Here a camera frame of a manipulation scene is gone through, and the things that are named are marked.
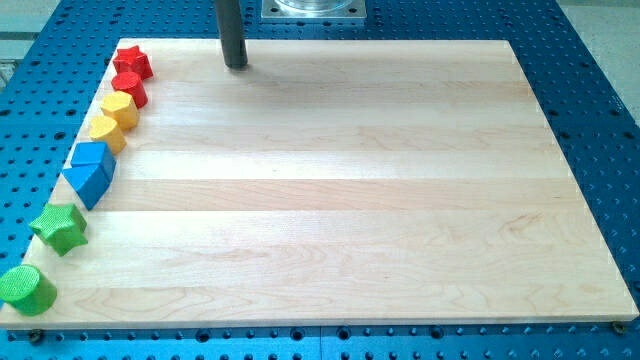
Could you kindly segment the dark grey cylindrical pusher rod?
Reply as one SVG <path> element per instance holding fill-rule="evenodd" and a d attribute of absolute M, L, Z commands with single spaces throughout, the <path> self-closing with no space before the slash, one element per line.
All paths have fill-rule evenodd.
<path fill-rule="evenodd" d="M 215 0 L 214 8 L 223 59 L 230 69 L 244 69 L 248 56 L 238 0 Z"/>

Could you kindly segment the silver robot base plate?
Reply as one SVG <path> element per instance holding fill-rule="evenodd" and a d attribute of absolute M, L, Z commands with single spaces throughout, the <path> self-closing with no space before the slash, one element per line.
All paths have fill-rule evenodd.
<path fill-rule="evenodd" d="M 365 0 L 263 0 L 263 20 L 364 19 Z"/>

